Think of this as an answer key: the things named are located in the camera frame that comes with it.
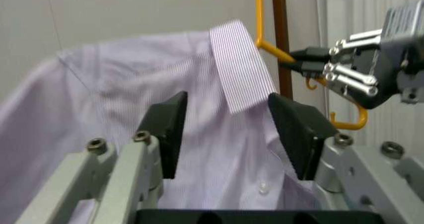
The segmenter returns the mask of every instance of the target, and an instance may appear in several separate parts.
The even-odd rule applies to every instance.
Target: striped dress shirt
[[[160,208],[314,206],[297,182],[267,108],[275,92],[247,30],[231,21],[206,32],[85,45],[43,61],[0,110],[0,223],[14,222],[69,152],[104,137],[119,151],[147,108],[188,92],[176,178]],[[72,222],[84,223],[92,202]]]

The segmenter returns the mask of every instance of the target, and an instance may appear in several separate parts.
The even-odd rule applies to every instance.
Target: gray metal arm
[[[387,224],[420,224],[424,220],[423,172],[423,165],[414,158],[397,162],[374,147],[344,146],[328,138],[314,192],[325,210],[372,211]]]

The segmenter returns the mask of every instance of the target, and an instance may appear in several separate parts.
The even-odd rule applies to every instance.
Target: shirt button
[[[259,183],[259,193],[267,195],[270,192],[270,185],[266,182]]]

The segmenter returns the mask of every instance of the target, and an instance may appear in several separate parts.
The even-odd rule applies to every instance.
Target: clothes hanger
[[[258,49],[263,49],[268,53],[274,55],[278,58],[280,62],[283,63],[293,63],[295,62],[294,58],[292,58],[288,53],[276,48],[270,42],[264,40],[264,27],[263,27],[263,0],[255,0],[256,1],[256,34],[257,38],[255,41],[255,45]],[[326,86],[326,82],[322,78],[315,79],[318,83]],[[306,86],[310,90],[314,90],[317,88],[316,85],[310,85],[310,78],[306,79]],[[358,109],[359,118],[357,123],[347,123],[347,122],[337,122],[336,121],[336,113],[330,113],[330,121],[337,129],[344,130],[359,130],[363,128],[368,120],[368,112],[365,108],[361,107],[359,104],[354,103]]]

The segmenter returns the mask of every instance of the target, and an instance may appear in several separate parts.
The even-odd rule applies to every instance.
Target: white curtain
[[[416,0],[317,0],[321,46],[331,47],[335,41],[353,33],[382,27],[387,9]],[[336,120],[355,122],[355,106],[333,92],[327,92],[329,110]],[[343,131],[355,144],[380,147],[383,141],[401,144],[407,155],[424,161],[424,103],[400,103],[398,95],[368,111],[368,122],[359,131]]]

